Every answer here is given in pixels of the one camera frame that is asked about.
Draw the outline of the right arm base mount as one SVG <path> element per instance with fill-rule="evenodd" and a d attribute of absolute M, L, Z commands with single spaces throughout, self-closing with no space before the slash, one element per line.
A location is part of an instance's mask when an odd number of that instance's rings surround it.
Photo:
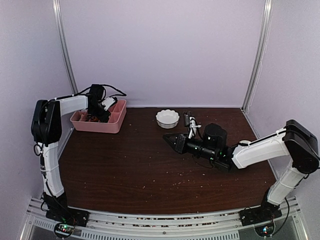
<path fill-rule="evenodd" d="M 279 207 L 257 206 L 246 207 L 239 212 L 242 226 L 254 226 L 259 237 L 271 237 L 276 232 L 275 219 L 282 216 Z"/>

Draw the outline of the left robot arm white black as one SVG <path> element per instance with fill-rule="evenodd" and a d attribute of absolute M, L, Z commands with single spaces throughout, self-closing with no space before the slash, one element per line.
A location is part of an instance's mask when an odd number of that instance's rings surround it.
<path fill-rule="evenodd" d="M 43 196 L 46 202 L 57 202 L 65 190 L 60 177 L 58 145 L 62 136 L 62 117 L 76 111 L 88 114 L 106 123 L 111 113 L 107 100 L 107 85 L 92 84 L 79 93 L 38 100 L 31 122 L 35 142 L 33 150 L 40 159 Z"/>

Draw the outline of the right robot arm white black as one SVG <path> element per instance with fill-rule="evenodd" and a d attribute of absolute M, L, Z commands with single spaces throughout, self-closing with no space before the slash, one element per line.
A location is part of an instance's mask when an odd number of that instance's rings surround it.
<path fill-rule="evenodd" d="M 261 221 L 268 220 L 302 179 L 320 168 L 317 138 L 293 119 L 268 136 L 254 141 L 242 140 L 233 146 L 227 146 L 227 131 L 214 123 L 204 128 L 200 139 L 195 137 L 193 126 L 189 133 L 164 134 L 163 139 L 176 153 L 189 153 L 206 159 L 214 168 L 226 172 L 289 156 L 291 163 L 280 179 L 266 191 L 262 206 L 256 210 L 256 216 Z"/>

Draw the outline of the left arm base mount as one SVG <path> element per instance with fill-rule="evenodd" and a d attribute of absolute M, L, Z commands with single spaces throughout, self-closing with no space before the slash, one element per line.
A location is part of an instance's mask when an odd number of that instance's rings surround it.
<path fill-rule="evenodd" d="M 86 210 L 68 207 L 65 195 L 59 197 L 45 195 L 43 203 L 47 207 L 45 217 L 57 222 L 54 232 L 59 238 L 70 237 L 77 226 L 87 226 L 90 213 Z"/>

